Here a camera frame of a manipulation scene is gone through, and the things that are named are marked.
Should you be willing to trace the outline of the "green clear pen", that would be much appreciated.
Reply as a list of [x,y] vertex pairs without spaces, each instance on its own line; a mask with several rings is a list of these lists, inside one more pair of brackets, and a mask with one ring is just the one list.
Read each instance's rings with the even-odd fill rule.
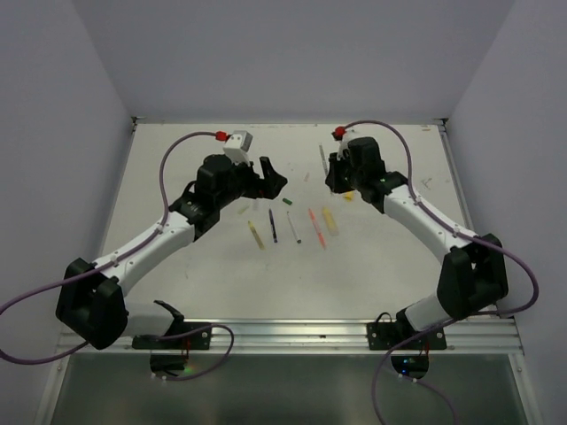
[[328,160],[327,160],[324,148],[323,148],[321,143],[318,144],[318,148],[319,148],[320,157],[321,157],[321,161],[322,161],[322,170],[323,170],[324,175],[326,177],[329,173]]

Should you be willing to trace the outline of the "purple gel pen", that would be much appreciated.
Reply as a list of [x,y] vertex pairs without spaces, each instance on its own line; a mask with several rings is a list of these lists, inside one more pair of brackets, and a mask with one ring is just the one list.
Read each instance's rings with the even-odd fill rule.
[[271,208],[268,208],[268,218],[269,218],[273,242],[278,243],[278,237],[277,237],[277,233],[276,233],[276,221],[275,221],[273,210]]

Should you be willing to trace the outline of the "clear yellow highlighter cap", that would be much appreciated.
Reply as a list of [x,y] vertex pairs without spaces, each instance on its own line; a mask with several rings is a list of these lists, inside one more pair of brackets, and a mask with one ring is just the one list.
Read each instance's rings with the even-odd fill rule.
[[249,207],[250,207],[250,205],[244,205],[240,209],[238,209],[237,213],[239,215],[241,215],[241,214],[245,213],[249,209]]

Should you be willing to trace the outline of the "yellow thick highlighter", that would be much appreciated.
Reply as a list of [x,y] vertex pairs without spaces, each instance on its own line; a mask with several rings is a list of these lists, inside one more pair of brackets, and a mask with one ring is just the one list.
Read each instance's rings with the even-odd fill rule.
[[322,216],[323,216],[323,219],[325,221],[326,227],[327,227],[330,235],[331,236],[337,236],[339,234],[338,225],[335,222],[335,219],[332,215],[330,208],[328,208],[327,206],[324,206],[322,208]]

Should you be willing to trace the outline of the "yellow thin highlighter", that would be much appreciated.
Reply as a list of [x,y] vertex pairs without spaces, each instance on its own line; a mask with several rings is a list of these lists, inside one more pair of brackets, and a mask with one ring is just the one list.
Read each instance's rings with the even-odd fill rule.
[[259,249],[264,251],[265,250],[265,244],[263,243],[260,234],[258,233],[258,230],[256,229],[256,227],[254,226],[254,224],[252,223],[251,220],[248,221],[248,227],[252,233],[252,236],[256,242],[256,244],[258,245]]

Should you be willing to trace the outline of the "orange thin highlighter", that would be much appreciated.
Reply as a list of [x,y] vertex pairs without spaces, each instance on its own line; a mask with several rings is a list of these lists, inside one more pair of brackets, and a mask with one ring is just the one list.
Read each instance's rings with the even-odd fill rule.
[[308,208],[307,211],[308,211],[308,214],[309,214],[309,218],[310,218],[310,220],[313,224],[313,227],[314,227],[315,233],[317,235],[319,244],[322,246],[322,248],[324,250],[326,250],[326,242],[325,242],[324,236],[322,234],[321,228],[319,226],[319,223],[318,223],[318,221],[315,217],[315,213],[313,212],[313,210],[311,208]]

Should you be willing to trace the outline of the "green marker pen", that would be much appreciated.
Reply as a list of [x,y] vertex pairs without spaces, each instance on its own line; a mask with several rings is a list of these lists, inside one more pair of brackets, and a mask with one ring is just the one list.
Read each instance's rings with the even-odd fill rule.
[[294,222],[293,222],[291,213],[290,213],[289,211],[286,212],[286,217],[287,217],[288,223],[289,223],[289,225],[290,225],[291,232],[292,232],[292,235],[293,235],[293,238],[294,238],[295,242],[296,242],[297,244],[301,244],[301,243],[302,243],[302,240],[301,240],[301,238],[300,238],[300,236],[299,236],[299,233],[298,233],[298,231],[297,231],[297,229],[296,229],[296,227],[295,227],[295,225],[294,225]]

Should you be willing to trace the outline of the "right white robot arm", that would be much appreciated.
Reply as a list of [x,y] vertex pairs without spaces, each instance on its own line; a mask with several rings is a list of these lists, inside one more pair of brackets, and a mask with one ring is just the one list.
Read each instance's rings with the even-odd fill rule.
[[356,190],[363,201],[397,221],[439,261],[437,288],[431,295],[396,313],[394,335],[402,346],[417,346],[426,329],[442,322],[462,320],[509,293],[503,255],[473,243],[476,234],[457,223],[443,228],[448,217],[410,188],[408,178],[388,172],[379,146],[371,136],[345,135],[338,151],[329,156],[326,185],[334,193]]

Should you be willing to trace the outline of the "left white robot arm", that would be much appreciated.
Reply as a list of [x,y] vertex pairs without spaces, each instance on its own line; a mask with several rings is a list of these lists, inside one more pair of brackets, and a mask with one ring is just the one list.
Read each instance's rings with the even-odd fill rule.
[[98,350],[122,336],[177,346],[189,327],[170,304],[127,301],[129,292],[162,261],[196,242],[220,219],[221,209],[239,199],[277,198],[287,179],[260,158],[261,174],[251,165],[234,164],[225,155],[209,155],[195,180],[165,205],[162,218],[117,251],[89,263],[77,259],[66,269],[71,283],[59,294],[57,318]]

